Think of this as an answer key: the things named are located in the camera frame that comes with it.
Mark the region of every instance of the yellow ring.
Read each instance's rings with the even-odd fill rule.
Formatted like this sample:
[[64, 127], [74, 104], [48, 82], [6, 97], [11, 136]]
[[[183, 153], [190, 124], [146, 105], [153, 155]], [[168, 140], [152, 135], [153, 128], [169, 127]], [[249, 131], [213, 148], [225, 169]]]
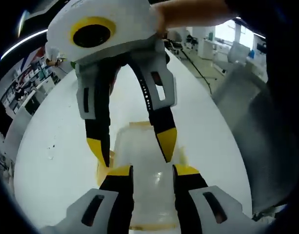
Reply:
[[101, 25], [104, 26], [106, 28], [109, 29], [110, 31], [110, 38], [115, 34], [116, 32], [116, 25], [115, 23], [113, 23], [111, 20], [106, 19], [104, 17], [98, 17], [98, 16], [91, 16], [91, 17], [84, 17], [82, 19], [80, 19], [80, 21], [78, 21], [77, 23], [75, 23], [70, 30], [70, 38], [69, 40], [71, 41], [71, 43], [73, 43], [74, 45], [76, 45], [73, 41], [73, 36], [75, 35], [75, 33], [88, 25]]

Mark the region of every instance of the yellow tape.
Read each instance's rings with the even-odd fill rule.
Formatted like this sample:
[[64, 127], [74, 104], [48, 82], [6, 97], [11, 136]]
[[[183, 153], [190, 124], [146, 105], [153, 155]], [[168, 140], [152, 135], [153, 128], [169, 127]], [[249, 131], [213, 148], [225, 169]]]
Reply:
[[102, 185], [102, 183], [106, 179], [107, 174], [112, 170], [114, 166], [115, 152], [110, 151], [109, 155], [109, 167], [105, 167], [100, 163], [97, 164], [96, 181], [98, 186]]
[[86, 141], [87, 141], [87, 143], [88, 143], [91, 151], [93, 152], [93, 154], [97, 157], [97, 159], [100, 161], [100, 163], [104, 167], [106, 167], [105, 159], [102, 156], [102, 152], [101, 152], [101, 143], [100, 143], [100, 140], [87, 138]]
[[149, 121], [130, 122], [130, 126], [151, 126]]
[[130, 167], [131, 165], [126, 165], [123, 167], [115, 168], [108, 173], [108, 176], [128, 176]]
[[172, 159], [175, 142], [177, 141], [177, 134], [176, 128], [171, 128], [157, 134], [158, 141], [167, 162], [170, 162]]
[[116, 33], [116, 25], [111, 20], [106, 19], [104, 17], [98, 17], [98, 16], [84, 17], [71, 27], [70, 34], [69, 34], [70, 35], [69, 40], [71, 41], [71, 43], [76, 45], [73, 41], [73, 36], [79, 29], [88, 25], [95, 25], [95, 24], [108, 28], [110, 31], [110, 38]]
[[199, 171], [191, 166], [175, 164], [179, 176], [199, 174]]
[[130, 226], [130, 230], [135, 231], [159, 231], [166, 229], [174, 229], [178, 225], [176, 223], [165, 223], [165, 224], [142, 224], [139, 226]]

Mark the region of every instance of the floor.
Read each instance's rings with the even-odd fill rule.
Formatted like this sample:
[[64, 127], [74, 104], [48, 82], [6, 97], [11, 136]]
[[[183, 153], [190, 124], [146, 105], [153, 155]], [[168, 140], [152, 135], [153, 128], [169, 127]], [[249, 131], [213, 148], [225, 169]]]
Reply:
[[[205, 60], [205, 59], [200, 58], [197, 55], [196, 51], [184, 49], [184, 52], [188, 55], [190, 60], [198, 68], [200, 73], [207, 79], [208, 83], [210, 84], [212, 93], [214, 93], [217, 90], [217, 88], [223, 83], [224, 76], [212, 66], [211, 60]], [[181, 52], [179, 54], [179, 58], [180, 58], [181, 62], [188, 68], [188, 70], [198, 79], [198, 81], [203, 84], [204, 88], [210, 94], [210, 89], [209, 89], [207, 83], [200, 76], [198, 71], [191, 64], [191, 62]]]

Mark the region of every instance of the window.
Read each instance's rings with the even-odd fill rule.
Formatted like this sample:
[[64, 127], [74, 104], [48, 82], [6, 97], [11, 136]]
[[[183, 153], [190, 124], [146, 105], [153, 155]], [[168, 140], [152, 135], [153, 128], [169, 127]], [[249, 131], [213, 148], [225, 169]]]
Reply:
[[235, 22], [229, 20], [216, 26], [215, 37], [233, 42], [235, 40]]
[[249, 29], [241, 26], [240, 44], [249, 47], [252, 50], [253, 47], [253, 32]]

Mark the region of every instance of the human hand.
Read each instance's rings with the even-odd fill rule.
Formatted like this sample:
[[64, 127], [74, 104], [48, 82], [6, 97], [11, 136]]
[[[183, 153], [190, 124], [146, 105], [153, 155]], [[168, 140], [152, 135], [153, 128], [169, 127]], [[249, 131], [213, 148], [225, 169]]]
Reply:
[[156, 26], [157, 34], [159, 37], [163, 38], [164, 34], [167, 32], [163, 9], [160, 4], [153, 4], [151, 7], [158, 19]]

